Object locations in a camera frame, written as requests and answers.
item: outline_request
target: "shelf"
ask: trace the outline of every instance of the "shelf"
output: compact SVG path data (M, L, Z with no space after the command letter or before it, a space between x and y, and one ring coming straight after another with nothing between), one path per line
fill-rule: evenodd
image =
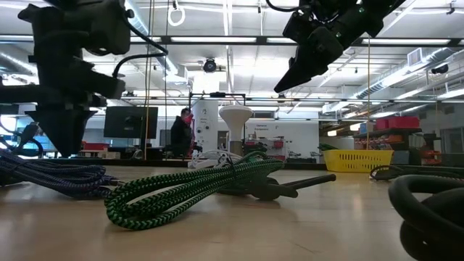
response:
M385 130L375 130L369 133L369 137L379 137L386 134L400 134L400 135L410 135L413 133L420 133L422 129L420 128L390 128ZM353 138L367 138L368 134L358 134L354 135Z

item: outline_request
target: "ceiling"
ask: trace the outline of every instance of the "ceiling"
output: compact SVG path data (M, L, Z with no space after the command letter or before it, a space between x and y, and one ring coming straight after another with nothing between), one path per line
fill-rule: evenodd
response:
M156 36L224 36L224 14L223 4L227 1L232 4L231 19L227 28L230 36L281 36L286 26L290 13L275 12L267 8L264 0L262 7L264 12L258 14L259 1L256 0L179 0L178 5L185 9L185 20L179 26L169 25L167 22L167 8L171 1L156 0L154 5L154 19L152 20L152 34ZM294 7L298 1L295 0L272 0L280 7ZM384 24L389 27L381 37L415 37L415 38L462 38L464 29L462 21L464 18L464 0L454 3L456 12L451 15L423 14L430 12L447 12L450 0L408 0L398 12L390 14L385 18ZM17 14L27 3L44 5L42 1L4 1L0 0L0 34L24 34L32 33L30 24L17 19ZM414 4L409 14L397 19L399 13ZM149 25L150 1L136 1L136 6L144 22ZM173 21L180 19L180 12L174 12ZM19 43L17 47L32 54L31 43ZM227 70L227 49L218 45L169 45L169 58L178 65L184 65L189 69L189 76L202 73L200 62L206 58L215 58L218 65ZM288 59L294 56L294 46L230 46L231 72L233 72L233 90L235 93L245 93L251 96L277 96L273 92L275 84L280 80L288 69ZM329 66L325 75L314 77L309 83L296 87L287 93L287 96L312 96L344 97L349 95L348 88L357 88L368 81L368 64L370 64L371 77L404 62L407 54L416 49L410 48L350 48L345 55ZM132 45L129 54L146 53L146 47ZM352 55L355 57L345 64ZM122 57L108 55L95 57L85 55L85 59L93 62L96 69L101 73L110 74L115 64ZM160 70L153 70L156 66L155 60L149 66L152 74L150 89L151 95L163 95L165 90L171 96L186 95L189 92L188 85L174 85L163 80ZM143 91L146 88L146 61L137 60L123 66L120 71L125 77L130 90ZM229 91L226 83L225 72L216 72L222 81L221 91ZM410 81L408 84L396 86L404 91L417 88L419 81ZM384 98L391 98L390 91L382 92Z

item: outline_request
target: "ceiling duct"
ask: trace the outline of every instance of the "ceiling duct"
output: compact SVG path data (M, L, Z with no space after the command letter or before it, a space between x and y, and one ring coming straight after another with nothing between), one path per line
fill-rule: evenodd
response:
M415 51L408 54L407 61L393 67L392 69L379 75L370 85L365 83L360 87L361 91L353 94L351 99L364 99L368 94L373 94L377 91L383 90L389 86L406 80L413 73L419 70L427 70L443 65L445 60L450 58L453 54L460 52L461 48L441 48L433 51L433 49L425 50L423 48L416 49ZM338 111L341 108L346 107L349 104L347 101L336 102L333 104L327 104L323 107L323 113Z
M148 27L143 21L143 18L140 15L140 10L136 3L134 3L133 0L125 0L125 8L132 9L134 13L134 18L129 19L129 23L144 35L150 36L151 33L148 31ZM150 45L148 46L148 50L150 53L160 52L158 49ZM169 57L155 57L155 59L158 61L160 67L166 69L167 74L176 75L178 73L177 66L169 59Z
M13 44L0 46L0 73L36 76L37 68L28 61L28 53Z

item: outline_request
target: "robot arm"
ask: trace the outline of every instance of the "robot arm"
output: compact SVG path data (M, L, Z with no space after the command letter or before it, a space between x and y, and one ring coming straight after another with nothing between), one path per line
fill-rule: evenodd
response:
M277 8L280 12L293 12L283 36L298 43L290 68L274 91L280 93L306 83L328 70L363 33L372 37L384 27L383 18L405 0L300 0L299 7Z

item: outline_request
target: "table surface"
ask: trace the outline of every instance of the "table surface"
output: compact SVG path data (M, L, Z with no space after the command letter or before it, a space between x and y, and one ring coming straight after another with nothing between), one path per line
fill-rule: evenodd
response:
M124 180L184 170L107 168ZM323 174L282 170L272 177L288 182ZM147 231L111 224L102 201L75 201L30 183L0 188L1 260L413 260L399 242L402 219L389 202L389 184L371 182L368 174L337 176L300 190L297 199L212 195Z

